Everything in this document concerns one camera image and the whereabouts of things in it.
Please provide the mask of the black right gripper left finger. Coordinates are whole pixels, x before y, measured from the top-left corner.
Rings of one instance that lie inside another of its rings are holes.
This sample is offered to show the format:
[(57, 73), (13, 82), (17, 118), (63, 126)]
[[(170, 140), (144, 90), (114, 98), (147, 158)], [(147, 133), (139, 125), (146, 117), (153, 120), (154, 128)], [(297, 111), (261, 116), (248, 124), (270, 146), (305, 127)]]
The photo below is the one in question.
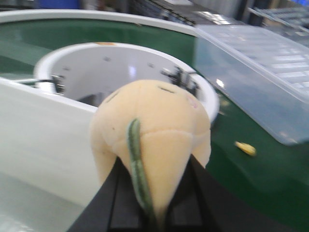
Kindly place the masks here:
[(146, 220), (131, 177), (119, 158), (94, 198), (69, 232), (144, 232)]

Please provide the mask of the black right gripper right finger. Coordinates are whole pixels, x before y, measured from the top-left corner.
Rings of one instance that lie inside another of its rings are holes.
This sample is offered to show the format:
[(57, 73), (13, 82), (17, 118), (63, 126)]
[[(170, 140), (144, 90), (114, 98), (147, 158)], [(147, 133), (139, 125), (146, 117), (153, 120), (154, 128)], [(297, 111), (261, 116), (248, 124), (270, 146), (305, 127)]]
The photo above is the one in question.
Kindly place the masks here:
[(191, 156), (166, 218), (168, 232), (292, 232), (220, 185)]

